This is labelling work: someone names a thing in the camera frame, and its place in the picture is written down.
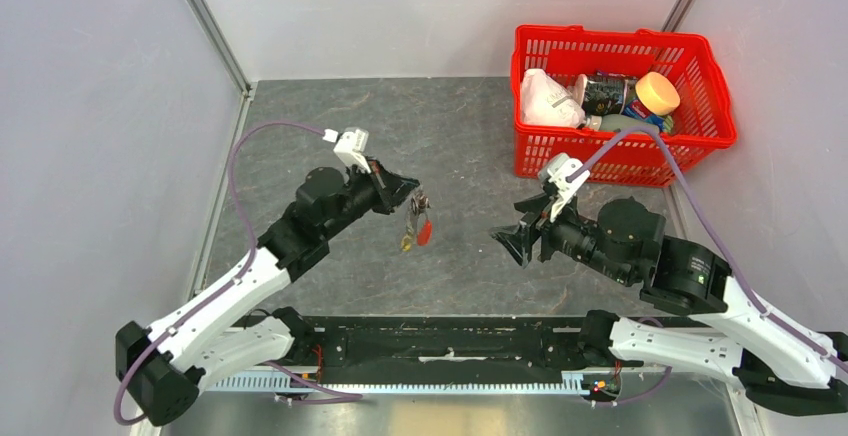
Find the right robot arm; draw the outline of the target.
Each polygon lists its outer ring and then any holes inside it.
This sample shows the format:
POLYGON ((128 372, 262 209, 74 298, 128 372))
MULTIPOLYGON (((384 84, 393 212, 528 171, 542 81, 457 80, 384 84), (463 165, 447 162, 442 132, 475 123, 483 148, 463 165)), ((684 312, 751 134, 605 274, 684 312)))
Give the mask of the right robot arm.
POLYGON ((836 366, 847 358, 847 337, 816 332, 761 315, 730 265, 698 243, 669 236, 665 218, 632 198, 606 203, 595 219, 574 203, 559 215, 540 194, 520 201, 521 219, 493 228, 491 237, 520 265, 563 254, 626 286, 662 312, 710 328, 678 333, 603 310, 585 316, 577 338, 588 364, 655 363, 696 372, 744 392, 753 403, 789 416, 840 414, 847 385, 836 366))

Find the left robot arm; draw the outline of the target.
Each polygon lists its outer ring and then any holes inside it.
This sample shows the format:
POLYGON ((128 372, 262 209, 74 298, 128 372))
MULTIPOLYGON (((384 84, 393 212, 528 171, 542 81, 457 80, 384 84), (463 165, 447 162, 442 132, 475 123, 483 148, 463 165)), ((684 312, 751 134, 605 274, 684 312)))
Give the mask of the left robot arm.
POLYGON ((115 419, 165 426, 211 386, 240 371, 284 358, 307 361, 314 339, 292 310, 238 333, 226 331, 249 310, 306 274, 329 253, 329 242, 368 212, 391 215, 420 186, 374 158, 344 172, 310 171, 295 198, 248 253, 182 307, 148 326, 130 321, 115 335, 120 381, 115 419))

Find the keyring bunch with tags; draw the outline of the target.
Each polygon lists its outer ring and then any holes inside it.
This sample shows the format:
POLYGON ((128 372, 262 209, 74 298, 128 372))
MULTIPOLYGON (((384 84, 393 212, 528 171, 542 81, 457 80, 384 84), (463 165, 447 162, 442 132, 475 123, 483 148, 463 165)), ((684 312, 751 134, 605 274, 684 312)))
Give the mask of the keyring bunch with tags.
POLYGON ((415 190, 410 196, 405 216, 404 234, 400 240, 403 252, 409 252, 414 246, 423 247, 430 243, 433 224, 428 211, 431 208, 430 199, 421 189, 415 190))

